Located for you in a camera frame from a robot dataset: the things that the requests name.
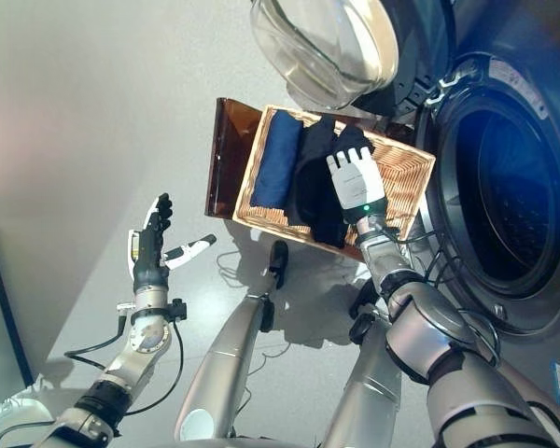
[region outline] black cloth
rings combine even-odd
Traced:
[[[327,177],[323,165],[336,139],[334,125],[332,117],[322,115],[320,121],[301,132],[299,155],[284,208],[289,226],[311,226],[319,215],[319,198],[325,191]]]
[[[297,161],[302,122],[278,110],[272,117],[251,206],[283,208]]]
[[[373,145],[356,126],[346,126],[339,137],[334,134],[334,119],[322,119],[301,133],[299,156],[285,206],[289,225],[311,228],[319,243],[344,247],[348,225],[336,196],[326,157],[338,151],[357,150]]]

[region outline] laundry basket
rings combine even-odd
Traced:
[[[286,110],[293,118],[302,121],[304,127],[311,126],[321,119],[317,114],[276,105],[267,105],[263,109],[232,220],[290,240],[360,259],[360,253],[355,246],[357,230],[354,226],[350,226],[348,229],[344,240],[344,249],[339,249],[332,245],[314,241],[309,227],[289,226],[288,220],[284,216],[284,210],[252,207],[249,204],[255,187],[255,179],[258,176],[270,123],[277,110]],[[344,126],[344,123],[337,120],[334,132],[340,134]],[[435,157],[378,133],[365,131],[364,134],[375,147],[372,156],[377,162],[384,180],[385,196],[388,199],[386,224],[390,227],[399,228],[399,237],[401,239],[406,238],[419,210],[419,203],[425,193]]]

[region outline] folded navy towel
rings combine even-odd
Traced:
[[[302,122],[285,110],[272,117],[251,206],[283,208],[299,150]]]

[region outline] gray floor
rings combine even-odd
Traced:
[[[203,215],[216,98],[290,105],[255,46],[248,12],[246,1],[0,1],[0,124],[19,130],[0,128],[0,253],[10,260],[3,270],[13,309],[53,412],[95,378],[62,353],[115,331],[116,303],[132,293],[127,230],[141,225],[153,198],[168,191],[175,202],[169,245],[218,237],[171,276],[172,297],[189,304],[179,387],[124,420],[115,447],[172,438],[193,373],[273,240]],[[291,249],[276,327],[258,338],[253,367],[290,347],[249,377],[253,398],[236,429],[313,447],[357,357],[346,309],[362,270]],[[107,362],[117,348],[96,359]],[[177,363],[173,345],[138,405],[168,388]],[[405,379],[393,446],[431,445],[425,393]]]
[[[149,446],[171,439],[171,428],[193,373],[225,318],[244,296],[246,286],[253,284],[265,266],[267,249],[273,241],[270,235],[215,219],[205,219],[193,231],[213,231],[219,239],[209,252],[171,276],[173,296],[189,304],[189,319],[181,327],[186,347],[182,380],[176,392],[157,409],[124,420],[120,431],[125,437],[113,446]],[[365,276],[365,270],[359,263],[318,249],[290,246],[287,284],[273,296],[277,309],[274,330],[258,337],[252,370],[261,365],[263,354],[286,352],[268,359],[263,369],[249,377],[247,385],[253,398],[238,417],[236,429],[239,434],[313,447],[323,439],[357,358],[357,348],[348,343],[351,320],[346,310],[357,294],[353,285],[360,283],[357,279]],[[55,383],[65,389],[61,393],[71,396],[78,393],[75,389],[92,381],[95,371],[83,365],[73,366],[60,354],[71,346],[105,339],[114,329],[113,304],[105,302],[98,292],[108,272],[98,272],[94,275],[95,286],[88,286],[87,294],[81,295],[70,314],[48,368],[48,388]],[[97,359],[107,361],[107,352],[113,354],[115,349],[105,350]],[[178,353],[173,345],[138,405],[148,404],[165,392],[175,377],[177,364]],[[56,397],[59,394],[48,393]],[[424,387],[404,381],[393,446],[429,445],[425,393]],[[55,404],[62,405],[63,401],[56,399]]]

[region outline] washing machine door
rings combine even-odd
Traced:
[[[437,158],[424,224],[458,301],[546,334],[560,325],[560,2],[494,2],[460,51],[460,79],[416,126]]]
[[[255,0],[251,26],[303,107],[413,112],[455,54],[450,0]]]

